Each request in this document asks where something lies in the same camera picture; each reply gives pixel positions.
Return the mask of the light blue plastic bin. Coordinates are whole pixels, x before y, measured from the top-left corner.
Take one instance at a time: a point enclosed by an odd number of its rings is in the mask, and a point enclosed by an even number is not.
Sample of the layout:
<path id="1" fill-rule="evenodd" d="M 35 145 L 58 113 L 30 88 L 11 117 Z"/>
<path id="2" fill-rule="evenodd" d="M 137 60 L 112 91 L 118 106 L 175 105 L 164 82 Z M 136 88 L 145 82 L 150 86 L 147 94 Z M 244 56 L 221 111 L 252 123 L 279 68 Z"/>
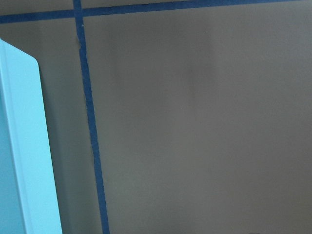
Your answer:
<path id="1" fill-rule="evenodd" d="M 39 66 L 0 43 L 0 231 L 62 232 Z"/>

